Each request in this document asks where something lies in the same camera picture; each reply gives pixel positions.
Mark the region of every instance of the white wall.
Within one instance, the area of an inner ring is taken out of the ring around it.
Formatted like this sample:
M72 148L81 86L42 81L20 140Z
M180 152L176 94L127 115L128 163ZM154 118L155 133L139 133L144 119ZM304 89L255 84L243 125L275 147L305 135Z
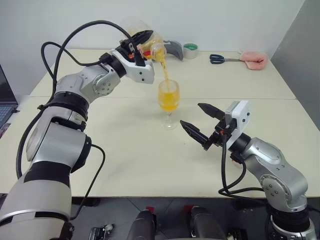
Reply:
M40 48L62 43L75 28L93 20L120 23L137 16L166 40L196 43L209 51L274 54L304 0L0 0L0 64L15 94L28 94L46 73ZM107 49L122 35L95 26L70 48ZM56 51L47 51L53 64Z

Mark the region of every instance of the gray floor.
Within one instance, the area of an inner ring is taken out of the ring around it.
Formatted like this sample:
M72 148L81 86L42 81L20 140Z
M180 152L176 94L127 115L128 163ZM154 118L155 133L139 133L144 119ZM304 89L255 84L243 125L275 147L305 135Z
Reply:
M0 197L0 206L4 197ZM78 217L72 221L75 227L73 240L88 240L90 229L114 224L115 228L108 240L125 240L132 222L138 213L146 207L153 207L157 215L158 233L156 240L188 237L186 209L190 206L202 206L214 213L222 228L246 229L249 240L263 240L266 211L264 208L235 210L234 199L230 198L101 198L95 207L83 207ZM309 198L309 205L320 209L320 198ZM78 206L72 206L72 215ZM310 217L320 231L320 214L310 212Z

